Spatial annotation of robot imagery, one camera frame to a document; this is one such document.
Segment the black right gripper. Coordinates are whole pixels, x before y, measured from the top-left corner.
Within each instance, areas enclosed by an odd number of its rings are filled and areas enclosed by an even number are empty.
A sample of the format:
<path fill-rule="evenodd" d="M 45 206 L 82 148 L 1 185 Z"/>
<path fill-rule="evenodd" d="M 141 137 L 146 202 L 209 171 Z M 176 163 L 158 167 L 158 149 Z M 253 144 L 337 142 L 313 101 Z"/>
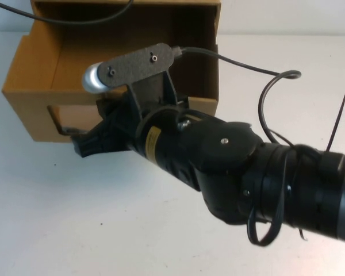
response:
<path fill-rule="evenodd" d="M 87 133 L 71 136 L 74 151 L 80 157 L 133 150 L 135 152 L 175 152 L 178 127 L 176 117 L 187 108 L 187 97 L 177 105 L 147 101 L 135 106 L 125 93 L 107 94 L 96 100 L 103 118 Z"/>

